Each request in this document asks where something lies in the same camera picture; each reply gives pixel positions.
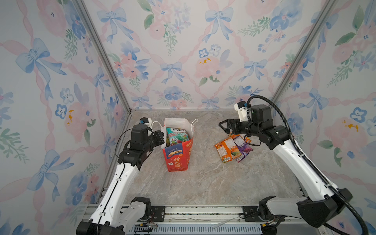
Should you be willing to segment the teal Fox's candy bag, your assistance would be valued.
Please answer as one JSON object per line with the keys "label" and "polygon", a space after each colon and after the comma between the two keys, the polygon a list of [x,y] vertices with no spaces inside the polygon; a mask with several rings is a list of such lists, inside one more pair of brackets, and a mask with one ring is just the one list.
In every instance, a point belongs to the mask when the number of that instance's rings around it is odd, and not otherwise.
{"label": "teal Fox's candy bag", "polygon": [[168,127],[166,131],[170,146],[181,144],[190,140],[187,131],[184,129]]}

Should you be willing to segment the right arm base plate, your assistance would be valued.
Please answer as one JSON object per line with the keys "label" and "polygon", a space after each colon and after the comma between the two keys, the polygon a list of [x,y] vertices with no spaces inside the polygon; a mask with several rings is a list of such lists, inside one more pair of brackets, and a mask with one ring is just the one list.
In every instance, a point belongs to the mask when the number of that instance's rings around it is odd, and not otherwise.
{"label": "right arm base plate", "polygon": [[259,206],[243,206],[242,213],[239,214],[241,219],[246,222],[263,222],[272,223],[278,222],[283,216],[272,215],[266,208]]}

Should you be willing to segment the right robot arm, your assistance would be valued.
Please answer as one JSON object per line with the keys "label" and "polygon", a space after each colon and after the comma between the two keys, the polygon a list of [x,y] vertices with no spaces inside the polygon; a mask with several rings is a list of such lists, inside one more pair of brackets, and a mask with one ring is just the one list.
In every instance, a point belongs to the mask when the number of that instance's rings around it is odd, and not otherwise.
{"label": "right robot arm", "polygon": [[345,203],[353,197],[349,190],[338,189],[332,181],[319,175],[320,170],[314,170],[315,165],[305,159],[288,127],[274,125],[269,106],[254,105],[248,109],[246,105],[244,101],[235,104],[239,118],[222,121],[219,127],[226,124],[223,130],[228,134],[258,137],[287,164],[305,189],[306,196],[299,199],[269,196],[258,203],[256,213],[245,219],[257,216],[262,221],[270,221],[277,216],[289,216],[319,228],[340,214]]}

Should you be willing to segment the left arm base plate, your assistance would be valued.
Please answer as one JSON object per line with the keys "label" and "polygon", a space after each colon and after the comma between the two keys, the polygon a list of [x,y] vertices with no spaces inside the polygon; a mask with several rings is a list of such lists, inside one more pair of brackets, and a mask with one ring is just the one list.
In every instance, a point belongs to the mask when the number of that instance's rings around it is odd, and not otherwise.
{"label": "left arm base plate", "polygon": [[164,222],[166,206],[151,206],[139,222]]}

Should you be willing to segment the red paper gift bag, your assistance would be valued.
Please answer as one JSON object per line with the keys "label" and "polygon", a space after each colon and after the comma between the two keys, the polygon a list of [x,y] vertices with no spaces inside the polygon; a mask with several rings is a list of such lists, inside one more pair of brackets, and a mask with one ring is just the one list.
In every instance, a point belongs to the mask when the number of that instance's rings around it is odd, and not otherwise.
{"label": "red paper gift bag", "polygon": [[[160,125],[159,130],[164,133],[164,144],[161,145],[161,149],[169,172],[184,171],[188,169],[193,147],[194,125],[197,122],[197,119],[190,122],[185,118],[166,118],[164,124]],[[166,131],[168,127],[186,130],[190,140],[170,146]]]}

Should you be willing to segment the purple snack bag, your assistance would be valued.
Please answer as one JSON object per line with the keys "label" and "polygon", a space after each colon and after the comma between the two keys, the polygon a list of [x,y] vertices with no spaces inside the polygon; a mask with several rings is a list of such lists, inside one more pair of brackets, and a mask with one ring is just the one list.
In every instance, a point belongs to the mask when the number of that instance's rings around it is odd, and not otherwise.
{"label": "purple snack bag", "polygon": [[253,151],[253,148],[244,141],[241,135],[234,135],[233,140],[241,153],[241,156],[237,158],[237,162],[240,163],[251,151]]}

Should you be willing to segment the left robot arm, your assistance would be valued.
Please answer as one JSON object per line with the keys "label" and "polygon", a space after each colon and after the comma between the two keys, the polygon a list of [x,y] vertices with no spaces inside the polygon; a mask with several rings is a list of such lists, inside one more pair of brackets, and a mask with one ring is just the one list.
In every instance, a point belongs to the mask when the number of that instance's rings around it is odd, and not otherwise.
{"label": "left robot arm", "polygon": [[123,203],[143,163],[154,148],[164,144],[164,133],[142,122],[130,131],[131,139],[117,157],[118,165],[106,194],[90,219],[79,223],[76,234],[125,235],[138,221],[150,221],[149,198],[136,197],[127,208]]}

